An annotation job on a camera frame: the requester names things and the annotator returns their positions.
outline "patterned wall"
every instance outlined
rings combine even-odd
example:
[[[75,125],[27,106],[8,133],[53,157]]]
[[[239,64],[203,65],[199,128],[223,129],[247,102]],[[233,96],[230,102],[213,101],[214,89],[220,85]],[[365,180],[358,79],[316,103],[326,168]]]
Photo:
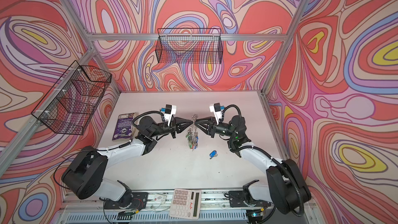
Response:
[[[0,0],[0,149],[63,71],[85,52],[59,0]],[[83,136],[39,127],[0,179],[0,222],[49,223],[65,192],[51,176],[63,157],[96,145],[115,104],[108,89]],[[57,173],[57,179],[63,170]]]
[[[281,42],[237,41],[221,64],[158,63],[153,41],[98,41],[122,91],[259,90]]]
[[[275,120],[326,223],[398,223],[398,0],[311,0]]]
[[[89,32],[157,33],[219,27],[223,33],[286,33],[299,0],[71,0]],[[221,65],[157,64],[156,42],[100,41],[121,90],[259,90],[280,42],[224,42]]]

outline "robotic arm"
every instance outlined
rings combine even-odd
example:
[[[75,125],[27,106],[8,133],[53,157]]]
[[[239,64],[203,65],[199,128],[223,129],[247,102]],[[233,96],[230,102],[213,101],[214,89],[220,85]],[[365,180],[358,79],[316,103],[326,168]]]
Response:
[[[223,122],[224,113],[231,107],[236,108],[238,115],[227,124]],[[274,203],[283,214],[292,211],[301,216],[304,213],[304,202],[311,200],[311,193],[297,164],[291,159],[283,161],[274,158],[256,147],[246,136],[245,119],[236,105],[224,107],[216,103],[210,106],[210,111],[214,113],[214,117],[197,119],[195,125],[212,138],[215,134],[230,137],[230,151],[251,162],[267,175],[268,183],[255,180],[243,187],[245,202],[255,204],[256,200],[264,200]],[[300,207],[298,213],[294,210],[296,207]]]
[[[160,111],[145,112],[132,120],[139,131],[134,139],[107,148],[84,147],[62,174],[62,181],[79,199],[95,195],[110,199],[113,205],[120,208],[128,207],[132,202],[131,189],[121,181],[103,178],[104,172],[123,160],[149,153],[162,137],[171,134],[176,138],[176,133],[181,133],[192,124],[192,120],[173,117],[175,113],[176,106],[173,105],[166,105]],[[162,122],[156,123],[149,114],[160,114]],[[139,118],[141,120],[136,125],[135,121]]]

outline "purple book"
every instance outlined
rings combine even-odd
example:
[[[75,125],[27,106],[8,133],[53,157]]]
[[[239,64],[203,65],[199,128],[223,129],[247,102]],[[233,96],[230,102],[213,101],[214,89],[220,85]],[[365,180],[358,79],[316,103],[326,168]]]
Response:
[[[119,138],[131,138],[134,128],[132,126],[132,120],[135,117],[135,113],[121,114],[117,118],[115,132],[113,133],[112,140]]]

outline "wire mesh basket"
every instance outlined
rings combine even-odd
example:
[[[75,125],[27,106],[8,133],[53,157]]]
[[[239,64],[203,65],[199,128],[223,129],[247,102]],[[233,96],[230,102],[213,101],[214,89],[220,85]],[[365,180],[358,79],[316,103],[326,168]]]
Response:
[[[32,115],[54,133],[83,135],[111,79],[102,69],[79,65],[45,110]]]
[[[158,63],[221,64],[219,28],[159,28],[156,44]]]

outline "white table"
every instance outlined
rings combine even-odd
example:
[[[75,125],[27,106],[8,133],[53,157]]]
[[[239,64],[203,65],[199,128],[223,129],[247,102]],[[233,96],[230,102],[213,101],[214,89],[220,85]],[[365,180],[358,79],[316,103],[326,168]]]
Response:
[[[193,114],[197,114],[199,118],[204,118],[213,115],[209,105],[218,102],[223,106],[237,105],[246,120],[248,138],[272,156],[280,157],[260,99],[254,91],[122,93],[98,147],[127,142],[126,139],[112,141],[120,114],[158,111],[169,104],[177,106],[176,117],[191,119]],[[228,123],[235,115],[234,108],[228,109],[224,122]],[[156,122],[161,121],[160,115],[151,116]],[[108,168],[104,177],[120,180],[132,190],[241,188],[255,179],[267,181],[266,175],[254,165],[231,153],[226,141],[218,135],[211,138],[198,129],[198,148],[192,151],[185,138],[186,132],[187,129],[176,134],[175,139],[171,135],[163,137],[150,153]],[[213,150],[217,151],[218,156],[209,159]]]

